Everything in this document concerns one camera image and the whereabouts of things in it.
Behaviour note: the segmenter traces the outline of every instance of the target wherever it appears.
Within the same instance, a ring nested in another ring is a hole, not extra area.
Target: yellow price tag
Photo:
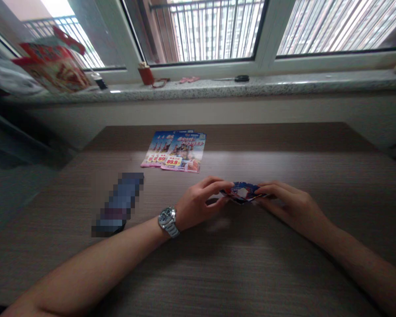
[[[170,166],[179,166],[181,162],[182,158],[178,158],[176,156],[169,156],[164,164]]]

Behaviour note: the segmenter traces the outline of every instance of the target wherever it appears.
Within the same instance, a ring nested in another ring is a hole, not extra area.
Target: forearm
[[[59,316],[82,315],[168,239],[157,218],[122,231],[63,263],[13,306],[30,303]]]
[[[318,245],[331,254],[389,316],[396,316],[396,267],[336,227]]]

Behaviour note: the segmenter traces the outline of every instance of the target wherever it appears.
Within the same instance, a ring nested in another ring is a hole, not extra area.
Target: metal watch band
[[[164,229],[169,233],[172,238],[176,238],[180,234],[180,231],[176,228],[174,222],[171,223],[168,227],[165,227]]]

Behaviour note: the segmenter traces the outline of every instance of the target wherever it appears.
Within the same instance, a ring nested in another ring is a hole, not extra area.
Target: watch face
[[[164,225],[172,219],[172,210],[170,208],[164,209],[160,216],[158,217],[158,221]]]

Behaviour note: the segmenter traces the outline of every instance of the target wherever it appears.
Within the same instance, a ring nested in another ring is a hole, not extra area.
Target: window frame
[[[200,61],[171,65],[153,65],[155,78],[234,77],[240,74],[269,76],[275,74],[299,74],[353,70],[393,68],[396,50],[383,52],[343,52],[307,56],[280,56],[277,52],[292,14],[296,0],[268,0],[264,23],[260,29],[259,43],[253,60],[232,59]],[[121,0],[94,0],[103,20],[122,56],[126,69],[96,69],[107,84],[141,83],[138,64],[145,60],[137,44],[135,30],[126,18],[129,14]],[[18,51],[0,36],[0,54],[14,58]]]

